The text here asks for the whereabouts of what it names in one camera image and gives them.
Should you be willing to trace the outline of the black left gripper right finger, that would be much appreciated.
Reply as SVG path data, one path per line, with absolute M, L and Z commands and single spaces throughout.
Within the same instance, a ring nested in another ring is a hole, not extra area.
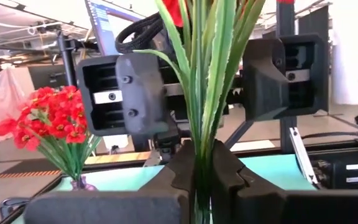
M 358 190 L 283 190 L 221 141 L 212 160 L 213 224 L 358 224 Z

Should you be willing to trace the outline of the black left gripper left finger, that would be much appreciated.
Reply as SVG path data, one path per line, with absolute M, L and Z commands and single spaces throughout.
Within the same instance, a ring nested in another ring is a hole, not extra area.
M 137 191 L 51 192 L 33 199 L 24 224 L 191 224 L 195 150 L 185 141 Z

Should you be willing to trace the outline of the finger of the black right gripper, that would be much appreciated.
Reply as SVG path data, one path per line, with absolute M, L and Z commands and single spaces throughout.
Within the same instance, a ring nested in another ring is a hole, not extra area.
M 285 48 L 280 39 L 248 41 L 242 75 L 246 121 L 278 119 L 289 107 L 284 71 Z
M 131 134 L 168 131 L 158 58 L 142 53 L 120 55 L 115 70 L 127 131 Z

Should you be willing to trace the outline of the purple glass vase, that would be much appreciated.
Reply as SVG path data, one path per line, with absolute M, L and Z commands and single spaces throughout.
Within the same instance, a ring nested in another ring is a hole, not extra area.
M 77 179 L 71 180 L 71 186 L 73 188 L 73 191 L 76 190 L 87 190 L 87 191 L 97 191 L 98 189 L 91 184 L 88 184 L 86 182 L 86 176 L 80 175 Z

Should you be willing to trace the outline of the red artificial flower bunch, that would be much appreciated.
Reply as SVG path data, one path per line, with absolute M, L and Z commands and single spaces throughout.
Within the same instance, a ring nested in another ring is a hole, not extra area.
M 59 91 L 52 88 L 41 88 L 29 99 L 26 118 L 46 118 L 51 121 L 59 116 L 66 116 L 77 125 L 83 124 L 86 131 L 93 137 L 90 141 L 94 148 L 91 154 L 93 155 L 101 138 L 91 134 L 88 130 L 81 93 L 75 86 L 64 86 Z
M 93 139 L 83 124 L 72 123 L 68 117 L 53 120 L 8 118 L 0 122 L 0 134 L 13 134 L 19 148 L 41 152 L 52 164 L 74 181 L 81 179 L 86 159 L 93 153 Z
M 173 44 L 176 62 L 156 50 L 183 89 L 191 139 L 167 167 L 182 186 L 180 224 L 209 224 L 212 151 L 240 60 L 265 0 L 177 0 L 183 32 L 179 33 L 166 4 L 155 0 Z

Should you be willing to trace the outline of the green table mat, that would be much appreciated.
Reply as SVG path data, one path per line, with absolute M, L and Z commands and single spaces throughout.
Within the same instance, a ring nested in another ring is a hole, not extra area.
M 247 168 L 284 190 L 313 190 L 299 171 L 293 154 L 241 158 Z M 138 190 L 162 169 L 162 166 L 114 169 L 86 174 L 100 191 Z

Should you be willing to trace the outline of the white paper sheet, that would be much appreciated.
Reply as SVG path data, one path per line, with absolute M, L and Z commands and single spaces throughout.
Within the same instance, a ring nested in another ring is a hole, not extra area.
M 125 148 L 129 144 L 128 136 L 126 134 L 104 136 L 103 141 L 106 149 L 108 150 L 112 149 L 113 146 L 117 146 L 118 148 Z

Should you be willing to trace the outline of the computer monitor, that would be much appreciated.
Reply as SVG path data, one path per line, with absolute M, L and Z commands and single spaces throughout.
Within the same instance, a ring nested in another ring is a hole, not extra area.
M 94 36 L 102 55 L 118 55 L 115 39 L 133 22 L 145 16 L 105 0 L 85 0 Z

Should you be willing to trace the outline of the black floor mat striped edge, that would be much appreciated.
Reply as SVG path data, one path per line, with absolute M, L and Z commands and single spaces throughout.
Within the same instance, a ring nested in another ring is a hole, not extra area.
M 0 179 L 65 174 L 47 159 L 22 161 L 0 173 Z

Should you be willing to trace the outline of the black monitor pole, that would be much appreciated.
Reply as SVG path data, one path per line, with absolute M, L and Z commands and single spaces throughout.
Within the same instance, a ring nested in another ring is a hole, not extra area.
M 74 47 L 71 45 L 71 39 L 69 39 L 67 35 L 64 35 L 61 30 L 58 30 L 57 44 L 65 67 L 65 78 L 67 80 L 67 85 L 77 86 L 75 66 L 72 56 Z

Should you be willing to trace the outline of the pink white draped cloth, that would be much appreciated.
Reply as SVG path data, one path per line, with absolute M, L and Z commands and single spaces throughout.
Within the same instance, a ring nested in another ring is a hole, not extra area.
M 7 68 L 0 71 L 0 121 L 19 116 L 19 106 L 34 91 L 29 69 Z M 10 134 L 0 136 L 0 141 L 9 139 Z

